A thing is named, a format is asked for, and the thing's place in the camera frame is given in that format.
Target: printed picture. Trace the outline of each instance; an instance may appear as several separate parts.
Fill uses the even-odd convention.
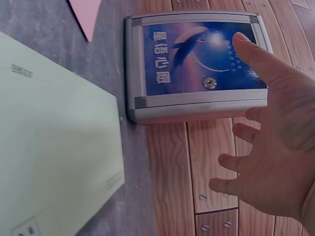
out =
[[[144,26],[147,95],[263,89],[264,82],[237,56],[236,32],[256,43],[252,27],[234,22],[184,22]],[[216,85],[207,88],[205,80]]]

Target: screw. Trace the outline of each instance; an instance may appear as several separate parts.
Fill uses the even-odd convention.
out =
[[[232,226],[231,221],[226,221],[226,222],[224,223],[224,227],[226,227],[226,228],[230,228],[231,226]]]
[[[207,199],[207,196],[205,196],[205,195],[203,195],[203,194],[200,194],[200,195],[199,195],[199,199],[204,201],[204,200]]]
[[[209,230],[209,225],[203,225],[201,226],[202,231],[208,231]]]

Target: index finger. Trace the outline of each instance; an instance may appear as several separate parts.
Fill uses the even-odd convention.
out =
[[[212,178],[209,180],[209,188],[216,192],[227,193],[228,195],[238,196],[238,181],[236,179]]]
[[[233,46],[239,58],[249,65],[268,85],[276,80],[285,80],[289,75],[301,74],[275,55],[252,43],[245,35],[237,32],[233,36]]]

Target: wall outlet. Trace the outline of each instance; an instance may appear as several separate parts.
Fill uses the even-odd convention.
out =
[[[12,236],[41,236],[38,223],[34,217],[14,227],[11,230]]]

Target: bird image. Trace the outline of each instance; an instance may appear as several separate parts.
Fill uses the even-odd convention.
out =
[[[207,27],[194,27],[189,32],[183,33],[176,40],[172,48],[178,49],[174,55],[171,74],[173,74],[176,68],[180,65],[183,65],[185,58],[193,50],[197,43],[202,43],[205,40],[201,39],[201,36],[208,30]]]

